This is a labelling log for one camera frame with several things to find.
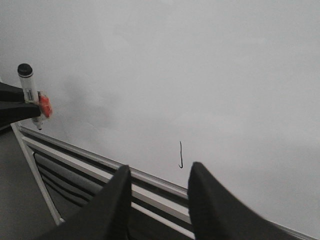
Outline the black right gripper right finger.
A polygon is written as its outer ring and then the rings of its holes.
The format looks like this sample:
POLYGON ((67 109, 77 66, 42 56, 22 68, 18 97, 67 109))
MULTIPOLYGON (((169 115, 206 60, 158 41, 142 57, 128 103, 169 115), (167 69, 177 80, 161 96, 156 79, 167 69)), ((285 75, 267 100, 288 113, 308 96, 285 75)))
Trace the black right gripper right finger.
POLYGON ((188 179, 188 210, 197 240, 294 240, 232 195, 200 162, 188 179))

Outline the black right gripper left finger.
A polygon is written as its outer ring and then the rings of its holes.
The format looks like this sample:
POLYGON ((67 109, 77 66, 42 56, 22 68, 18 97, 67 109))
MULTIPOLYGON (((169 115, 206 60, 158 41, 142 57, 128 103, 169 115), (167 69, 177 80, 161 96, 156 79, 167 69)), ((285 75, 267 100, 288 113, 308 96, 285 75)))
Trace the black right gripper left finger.
POLYGON ((78 213, 37 239, 127 240, 131 204, 131 171, 123 165, 78 213))

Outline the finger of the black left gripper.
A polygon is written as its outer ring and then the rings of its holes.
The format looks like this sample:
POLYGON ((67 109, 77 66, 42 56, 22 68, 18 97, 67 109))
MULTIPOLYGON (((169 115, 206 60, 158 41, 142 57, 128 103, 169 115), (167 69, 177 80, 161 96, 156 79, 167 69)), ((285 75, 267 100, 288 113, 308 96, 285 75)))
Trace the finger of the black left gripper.
POLYGON ((40 107, 25 103, 21 88, 0 83, 0 124, 10 125, 21 120, 39 117, 40 107))

